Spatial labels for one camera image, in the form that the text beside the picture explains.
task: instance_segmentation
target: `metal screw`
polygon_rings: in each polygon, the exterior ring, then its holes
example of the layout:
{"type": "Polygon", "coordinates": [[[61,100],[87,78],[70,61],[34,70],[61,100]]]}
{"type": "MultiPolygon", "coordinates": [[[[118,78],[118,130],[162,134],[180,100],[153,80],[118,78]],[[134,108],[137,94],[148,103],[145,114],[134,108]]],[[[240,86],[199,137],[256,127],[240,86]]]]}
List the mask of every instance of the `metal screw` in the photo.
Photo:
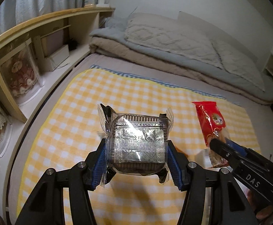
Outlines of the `metal screw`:
{"type": "Polygon", "coordinates": [[[77,166],[80,168],[83,168],[86,166],[86,163],[85,162],[78,162],[77,166]]]}
{"type": "Polygon", "coordinates": [[[46,174],[48,174],[48,175],[51,175],[51,174],[53,174],[54,173],[54,169],[53,168],[49,168],[49,169],[47,169],[47,171],[46,171],[46,174]]]}
{"type": "Polygon", "coordinates": [[[223,167],[223,168],[221,168],[221,172],[224,174],[228,174],[229,170],[227,168],[223,167]]]}
{"type": "Polygon", "coordinates": [[[190,168],[195,168],[195,167],[197,167],[197,164],[195,162],[189,162],[188,166],[190,168]]]}

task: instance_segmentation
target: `yellow checkered blanket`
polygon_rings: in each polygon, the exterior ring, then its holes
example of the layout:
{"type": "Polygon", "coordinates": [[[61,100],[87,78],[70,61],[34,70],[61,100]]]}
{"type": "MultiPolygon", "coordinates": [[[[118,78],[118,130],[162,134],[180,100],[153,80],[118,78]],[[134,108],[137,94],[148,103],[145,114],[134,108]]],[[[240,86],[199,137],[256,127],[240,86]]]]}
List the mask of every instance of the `yellow checkered blanket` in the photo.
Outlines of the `yellow checkered blanket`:
{"type": "MultiPolygon", "coordinates": [[[[97,112],[100,103],[117,112],[152,116],[171,107],[174,126],[169,139],[193,161],[205,144],[192,101],[216,101],[231,139],[259,152],[245,109],[225,99],[99,68],[80,73],[68,85],[32,145],[22,174],[17,214],[47,168],[69,169],[96,150],[101,140],[98,132],[102,132],[97,112]]],[[[98,224],[176,224],[185,192],[178,191],[172,180],[159,184],[156,175],[117,174],[105,188],[98,186],[89,196],[98,224]]],[[[71,224],[68,190],[64,191],[64,211],[66,223],[71,224]]]]}

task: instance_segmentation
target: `blue striped trim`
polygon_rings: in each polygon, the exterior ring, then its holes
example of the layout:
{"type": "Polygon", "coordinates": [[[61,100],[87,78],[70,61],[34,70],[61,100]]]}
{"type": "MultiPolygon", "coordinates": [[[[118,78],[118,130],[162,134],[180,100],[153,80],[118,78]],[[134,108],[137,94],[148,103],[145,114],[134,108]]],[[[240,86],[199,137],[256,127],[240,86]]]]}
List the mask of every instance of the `blue striped trim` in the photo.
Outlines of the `blue striped trim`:
{"type": "Polygon", "coordinates": [[[186,90],[190,90],[192,92],[195,92],[195,93],[198,93],[200,95],[203,95],[203,96],[209,96],[209,97],[215,97],[215,98],[219,98],[219,99],[224,99],[226,100],[225,97],[221,96],[221,95],[214,95],[214,94],[209,94],[209,93],[206,93],[206,92],[202,92],[202,91],[198,91],[198,90],[194,90],[194,89],[190,89],[188,87],[184,87],[184,86],[179,86],[179,85],[173,85],[173,84],[170,84],[170,83],[167,83],[167,82],[163,82],[163,81],[160,81],[160,80],[156,80],[156,79],[151,79],[151,78],[147,78],[147,77],[142,77],[142,76],[139,76],[139,75],[136,75],[136,74],[132,74],[132,73],[123,73],[123,72],[119,72],[119,71],[115,71],[115,70],[111,70],[111,69],[107,69],[107,68],[103,68],[103,67],[100,67],[98,65],[92,65],[90,67],[91,69],[102,69],[102,70],[106,70],[110,73],[114,73],[116,75],[119,75],[119,76],[122,76],[122,77],[126,77],[126,78],[133,78],[133,79],[142,79],[142,80],[151,80],[155,83],[158,83],[160,85],[163,85],[163,86],[167,86],[167,87],[170,87],[170,88],[181,88],[181,89],[186,89],[186,90]]]}

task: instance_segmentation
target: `bed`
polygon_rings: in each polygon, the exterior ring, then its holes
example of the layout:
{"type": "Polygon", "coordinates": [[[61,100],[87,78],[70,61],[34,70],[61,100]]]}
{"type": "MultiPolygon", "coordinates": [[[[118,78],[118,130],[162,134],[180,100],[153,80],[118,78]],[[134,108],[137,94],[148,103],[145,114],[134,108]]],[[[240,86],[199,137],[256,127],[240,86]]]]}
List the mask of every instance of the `bed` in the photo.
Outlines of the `bed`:
{"type": "MultiPolygon", "coordinates": [[[[199,82],[190,78],[177,76],[171,73],[161,72],[155,69],[146,68],[123,59],[112,58],[100,54],[92,54],[85,58],[58,86],[58,88],[51,95],[47,103],[41,109],[40,113],[33,122],[30,130],[25,137],[23,144],[19,150],[17,158],[15,159],[11,176],[10,176],[10,186],[8,194],[8,206],[9,206],[9,216],[11,223],[14,224],[16,220],[16,209],[17,200],[19,196],[20,182],[27,160],[27,156],[31,149],[32,143],[36,138],[38,130],[41,128],[49,113],[57,103],[58,99],[61,97],[62,93],[67,88],[69,82],[77,76],[79,73],[89,69],[92,65],[98,65],[102,68],[115,70],[124,73],[133,73],[142,77],[148,77],[155,80],[160,80],[162,82],[171,83],[174,85],[187,87],[189,89],[195,89],[198,91],[207,92],[209,94],[221,95],[228,101],[233,102],[242,106],[250,117],[252,126],[254,128],[261,153],[267,158],[272,155],[273,160],[273,113],[269,106],[261,105],[255,103],[248,98],[238,95],[229,91],[219,89],[217,87],[208,85],[204,82],[199,82]]],[[[183,199],[177,199],[177,207],[182,205],[183,199]]]]}

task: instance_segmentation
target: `snack wrapper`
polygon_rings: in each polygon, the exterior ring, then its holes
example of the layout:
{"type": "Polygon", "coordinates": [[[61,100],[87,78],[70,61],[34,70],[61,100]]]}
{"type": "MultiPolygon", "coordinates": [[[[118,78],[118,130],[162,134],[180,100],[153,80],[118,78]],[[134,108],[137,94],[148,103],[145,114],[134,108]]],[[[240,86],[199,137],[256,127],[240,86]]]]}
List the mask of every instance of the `snack wrapper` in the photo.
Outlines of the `snack wrapper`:
{"type": "MultiPolygon", "coordinates": [[[[225,120],[214,101],[192,102],[196,106],[197,117],[204,137],[205,145],[210,146],[212,139],[226,143],[230,139],[225,120]]],[[[209,149],[209,157],[214,168],[228,166],[227,160],[209,149]]]]}
{"type": "Polygon", "coordinates": [[[98,105],[103,131],[106,133],[106,163],[108,169],[131,175],[164,173],[167,180],[168,136],[173,126],[173,112],[158,117],[116,113],[110,106],[98,105]]]}

